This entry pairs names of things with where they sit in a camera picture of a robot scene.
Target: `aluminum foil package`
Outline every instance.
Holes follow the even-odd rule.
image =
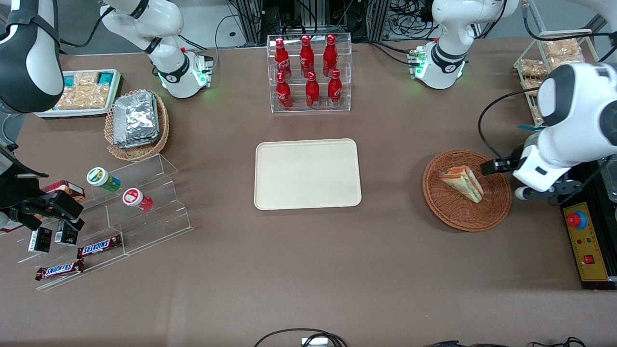
[[[114,144],[132,148],[159,140],[156,96],[148,90],[121,96],[114,102]]]

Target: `wicker basket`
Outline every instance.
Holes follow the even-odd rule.
[[[138,90],[130,91],[126,95],[132,95],[137,93]],[[107,150],[114,155],[114,157],[126,161],[138,162],[141,159],[151,157],[163,150],[169,137],[169,117],[167,115],[167,109],[163,104],[160,96],[156,96],[158,113],[159,113],[159,129],[161,132],[160,139],[156,143],[147,144],[145,146],[133,147],[128,149],[121,149],[114,145],[114,108],[107,113],[105,117],[105,139],[111,144],[107,147]]]
[[[512,191],[502,173],[484,176],[480,164],[489,158],[467,149],[453,149],[433,158],[422,177],[422,192],[430,209],[447,225],[465,232],[483,232],[501,223],[512,202]],[[469,200],[439,178],[439,171],[455,166],[471,168],[484,190],[479,203]]]

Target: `brown tabletop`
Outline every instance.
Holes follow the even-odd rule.
[[[0,345],[252,346],[277,329],[315,327],[350,347],[454,339],[514,347],[570,335],[614,346],[615,294],[579,289],[558,208],[514,201],[497,228],[462,233],[423,199],[421,176],[437,153],[490,154],[478,115],[520,89],[511,65],[528,43],[478,40],[461,79],[443,91],[356,44],[352,111],[285,117],[270,113],[263,49],[221,51],[213,88],[186,100],[163,90],[144,54],[63,57],[65,70],[114,68],[124,92],[161,95],[171,122],[163,155],[180,170],[173,179],[195,230],[39,292],[34,273],[15,261],[15,242],[29,232],[0,236]],[[499,103],[485,121],[487,137],[505,153],[529,135],[515,128],[530,122],[523,97]],[[29,115],[19,158],[51,174],[44,185],[85,186],[88,169],[126,164],[107,152],[103,123]],[[357,143],[362,203],[257,210],[255,147],[324,138]],[[299,346],[302,336],[264,346]]]

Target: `coca-cola bottle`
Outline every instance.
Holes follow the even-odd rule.
[[[336,36],[328,35],[326,43],[326,49],[323,51],[323,75],[330,77],[332,70],[336,69],[336,59],[339,55],[336,51]]]
[[[302,48],[300,49],[300,67],[302,76],[309,77],[309,72],[315,71],[315,53],[310,46],[310,36],[302,35]]]
[[[317,75],[315,71],[308,72],[308,82],[306,87],[307,106],[311,110],[319,107],[319,84],[317,84]]]
[[[274,55],[274,60],[276,60],[276,68],[278,72],[282,72],[285,76],[285,80],[289,81],[291,79],[291,64],[289,63],[289,53],[285,49],[285,42],[283,38],[277,38],[276,42],[276,53]]]
[[[285,75],[282,72],[276,74],[276,80],[278,83],[276,84],[276,96],[278,97],[278,102],[281,104],[285,111],[291,110],[291,106],[294,103],[291,101],[291,89],[285,80]]]
[[[339,69],[332,70],[332,79],[328,83],[328,106],[331,109],[337,109],[341,105],[341,71]]]

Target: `control panel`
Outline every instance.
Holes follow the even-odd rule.
[[[566,207],[563,209],[563,214],[581,280],[584,282],[608,280],[587,203]]]

